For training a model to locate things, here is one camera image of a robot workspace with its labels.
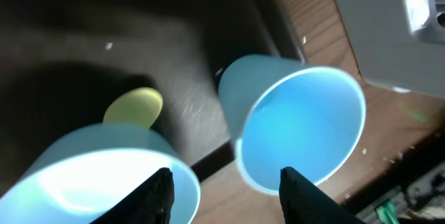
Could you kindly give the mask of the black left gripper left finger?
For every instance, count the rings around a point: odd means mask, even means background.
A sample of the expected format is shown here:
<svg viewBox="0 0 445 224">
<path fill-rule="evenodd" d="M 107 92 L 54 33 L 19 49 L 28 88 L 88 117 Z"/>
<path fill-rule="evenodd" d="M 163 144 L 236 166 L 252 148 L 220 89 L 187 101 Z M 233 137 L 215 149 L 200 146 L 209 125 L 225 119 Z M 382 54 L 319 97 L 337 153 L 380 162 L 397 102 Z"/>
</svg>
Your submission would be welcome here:
<svg viewBox="0 0 445 224">
<path fill-rule="evenodd" d="M 175 201 L 169 168 L 161 168 L 92 224 L 169 224 Z"/>
</svg>

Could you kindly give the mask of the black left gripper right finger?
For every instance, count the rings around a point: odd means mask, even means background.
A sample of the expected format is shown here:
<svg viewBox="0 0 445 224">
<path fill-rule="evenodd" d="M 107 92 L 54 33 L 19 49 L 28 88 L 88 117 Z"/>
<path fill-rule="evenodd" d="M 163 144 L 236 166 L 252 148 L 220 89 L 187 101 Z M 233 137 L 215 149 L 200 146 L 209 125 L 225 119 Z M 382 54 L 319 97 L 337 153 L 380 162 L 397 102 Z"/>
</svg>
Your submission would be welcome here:
<svg viewBox="0 0 445 224">
<path fill-rule="evenodd" d="M 292 167 L 280 171 L 279 198 L 286 224 L 364 224 Z"/>
</svg>

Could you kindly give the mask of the yellow plastic spoon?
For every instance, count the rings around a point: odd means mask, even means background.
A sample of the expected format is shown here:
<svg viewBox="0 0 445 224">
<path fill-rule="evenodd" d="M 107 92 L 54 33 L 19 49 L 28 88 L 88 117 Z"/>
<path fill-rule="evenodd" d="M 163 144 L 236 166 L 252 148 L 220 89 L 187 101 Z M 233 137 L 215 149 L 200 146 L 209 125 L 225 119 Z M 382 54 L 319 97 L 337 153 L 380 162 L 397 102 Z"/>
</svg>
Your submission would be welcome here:
<svg viewBox="0 0 445 224">
<path fill-rule="evenodd" d="M 107 108 L 104 124 L 124 123 L 149 129 L 163 108 L 163 97 L 153 88 L 142 87 L 119 96 Z"/>
</svg>

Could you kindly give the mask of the small blue cup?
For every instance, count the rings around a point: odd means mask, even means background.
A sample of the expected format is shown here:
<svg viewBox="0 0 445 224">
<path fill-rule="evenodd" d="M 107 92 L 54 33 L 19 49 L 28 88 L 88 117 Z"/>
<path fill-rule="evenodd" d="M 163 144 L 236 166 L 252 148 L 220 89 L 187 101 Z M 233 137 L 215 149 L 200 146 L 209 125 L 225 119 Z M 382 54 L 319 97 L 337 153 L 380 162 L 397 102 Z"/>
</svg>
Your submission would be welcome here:
<svg viewBox="0 0 445 224">
<path fill-rule="evenodd" d="M 243 56 L 218 85 L 230 144 L 245 182 L 277 195 L 292 167 L 318 185 L 342 167 L 364 130 L 366 100 L 355 77 L 290 58 Z"/>
</svg>

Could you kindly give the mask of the light blue rice bowl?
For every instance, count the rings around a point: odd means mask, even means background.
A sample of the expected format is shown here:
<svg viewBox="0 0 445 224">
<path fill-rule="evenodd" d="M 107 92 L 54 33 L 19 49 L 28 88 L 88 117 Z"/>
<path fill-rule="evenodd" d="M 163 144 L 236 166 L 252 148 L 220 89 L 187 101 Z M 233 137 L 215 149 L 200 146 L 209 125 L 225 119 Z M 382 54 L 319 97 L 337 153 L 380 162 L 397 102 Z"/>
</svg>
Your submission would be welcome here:
<svg viewBox="0 0 445 224">
<path fill-rule="evenodd" d="M 2 223 L 91 223 L 161 168 L 172 172 L 171 223 L 191 223 L 195 173 L 162 135 L 129 124 L 94 124 L 51 144 L 1 197 Z"/>
</svg>

